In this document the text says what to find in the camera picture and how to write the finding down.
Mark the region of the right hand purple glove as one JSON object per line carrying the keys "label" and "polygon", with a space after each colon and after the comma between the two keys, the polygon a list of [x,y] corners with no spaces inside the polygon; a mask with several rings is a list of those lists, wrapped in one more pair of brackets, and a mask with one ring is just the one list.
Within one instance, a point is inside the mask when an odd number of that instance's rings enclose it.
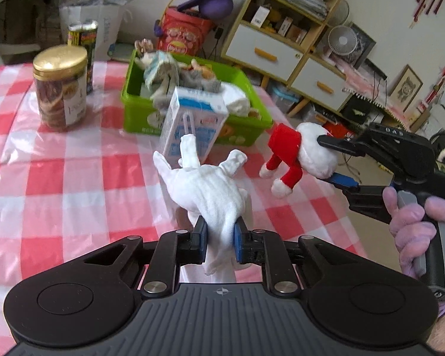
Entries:
{"label": "right hand purple glove", "polygon": [[383,202],[392,217],[389,231],[395,239],[401,272],[415,278],[413,261],[425,254],[436,229],[424,220],[425,215],[445,223],[445,200],[431,196],[424,206],[416,203],[398,207],[398,193],[392,187],[383,189]]}

